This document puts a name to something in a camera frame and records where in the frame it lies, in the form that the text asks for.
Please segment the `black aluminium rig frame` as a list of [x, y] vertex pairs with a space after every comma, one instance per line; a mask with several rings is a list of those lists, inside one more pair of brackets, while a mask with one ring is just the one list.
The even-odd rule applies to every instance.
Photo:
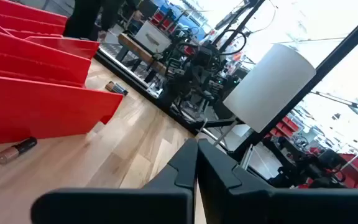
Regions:
[[[246, 153], [246, 147], [251, 144], [259, 143], [262, 138], [284, 118], [342, 59], [344, 59], [356, 46], [358, 45], [358, 25], [355, 27], [348, 36], [318, 65], [316, 68], [316, 75], [284, 106], [284, 108], [266, 125], [260, 132], [253, 132], [249, 137], [244, 140], [240, 146], [234, 151], [229, 151], [228, 155], [240, 161]], [[173, 118], [181, 126], [187, 129], [191, 134], [196, 133], [196, 124], [187, 123], [184, 118], [172, 113], [161, 101], [152, 97], [146, 92], [145, 86], [139, 81], [136, 81], [130, 75], [130, 71], [120, 66], [113, 58], [109, 58], [106, 53], [99, 49], [94, 58], [104, 65], [109, 71], [113, 72], [120, 79], [130, 85], [135, 91], [140, 93], [149, 102], [154, 104], [158, 109]]]

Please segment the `red plastic storage bin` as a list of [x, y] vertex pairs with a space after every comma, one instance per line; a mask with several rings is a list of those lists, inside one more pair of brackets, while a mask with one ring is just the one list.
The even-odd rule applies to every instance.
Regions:
[[79, 57], [91, 59], [99, 42], [63, 36], [67, 17], [0, 0], [0, 33], [44, 45]]
[[123, 96], [85, 87], [90, 60], [0, 32], [0, 143], [85, 134]]

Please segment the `black copper-top battery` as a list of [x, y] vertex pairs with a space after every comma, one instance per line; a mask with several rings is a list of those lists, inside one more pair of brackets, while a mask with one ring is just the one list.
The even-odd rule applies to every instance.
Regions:
[[120, 86], [118, 83], [114, 83], [112, 81], [110, 81], [106, 86], [105, 89], [107, 89], [108, 91], [112, 92], [112, 93], [118, 93], [118, 94], [122, 94], [124, 96], [127, 96], [128, 91], [123, 88], [122, 86]]
[[8, 164], [37, 145], [35, 137], [29, 137], [0, 152], [0, 164]]

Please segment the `wooden bench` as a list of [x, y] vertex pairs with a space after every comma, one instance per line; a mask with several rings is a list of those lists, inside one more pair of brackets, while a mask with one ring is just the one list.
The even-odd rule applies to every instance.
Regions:
[[138, 44], [131, 36], [121, 33], [118, 35], [118, 42], [122, 45], [123, 51], [132, 52], [139, 59], [141, 59], [141, 61], [149, 65], [151, 64], [151, 68], [157, 73], [161, 75], [165, 74], [166, 66], [159, 61], [153, 61], [153, 54], [149, 53], [147, 49], [143, 48], [140, 44]]

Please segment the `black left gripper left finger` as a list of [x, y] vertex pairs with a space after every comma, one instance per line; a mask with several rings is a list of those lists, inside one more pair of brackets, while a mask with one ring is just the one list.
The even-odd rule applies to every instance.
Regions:
[[65, 188], [40, 196], [32, 224], [192, 224], [198, 144], [188, 139], [139, 189]]

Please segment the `white cylindrical lampshade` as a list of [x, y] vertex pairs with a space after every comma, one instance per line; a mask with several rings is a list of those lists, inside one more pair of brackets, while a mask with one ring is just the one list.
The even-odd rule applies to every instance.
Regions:
[[223, 104], [260, 133], [315, 75], [315, 68], [301, 54], [274, 44]]

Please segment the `person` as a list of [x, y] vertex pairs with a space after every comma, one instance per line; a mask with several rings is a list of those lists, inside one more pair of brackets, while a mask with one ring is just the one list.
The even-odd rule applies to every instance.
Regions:
[[[73, 13], [66, 21], [62, 36], [104, 42], [109, 29], [117, 22], [118, 10], [124, 2], [134, 11], [134, 20], [141, 20], [143, 14], [138, 10], [134, 0], [75, 0]], [[94, 23], [100, 9], [103, 9], [101, 28], [95, 37]]]

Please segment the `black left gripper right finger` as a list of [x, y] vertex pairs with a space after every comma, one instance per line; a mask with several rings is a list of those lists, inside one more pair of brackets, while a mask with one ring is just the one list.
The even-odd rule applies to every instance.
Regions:
[[358, 189], [280, 189], [198, 141], [198, 183], [207, 224], [358, 224]]

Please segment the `red shelf bins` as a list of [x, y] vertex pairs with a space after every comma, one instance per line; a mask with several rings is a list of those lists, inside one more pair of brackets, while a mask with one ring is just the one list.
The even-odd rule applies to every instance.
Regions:
[[299, 131], [299, 126], [289, 117], [285, 116], [277, 125], [269, 132], [269, 136], [291, 138]]

